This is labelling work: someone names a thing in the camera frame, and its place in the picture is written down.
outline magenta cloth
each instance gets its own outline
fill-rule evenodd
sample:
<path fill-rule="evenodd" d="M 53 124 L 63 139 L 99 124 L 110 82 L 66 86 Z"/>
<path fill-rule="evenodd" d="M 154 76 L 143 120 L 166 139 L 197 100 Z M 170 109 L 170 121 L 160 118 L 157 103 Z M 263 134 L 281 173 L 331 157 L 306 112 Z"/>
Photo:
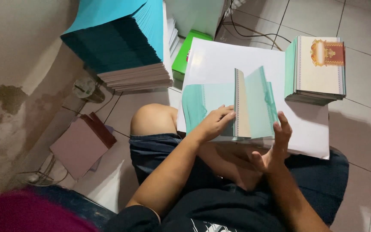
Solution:
<path fill-rule="evenodd" d="M 0 195 L 0 231 L 97 232 L 94 225 L 28 190 Z"/>

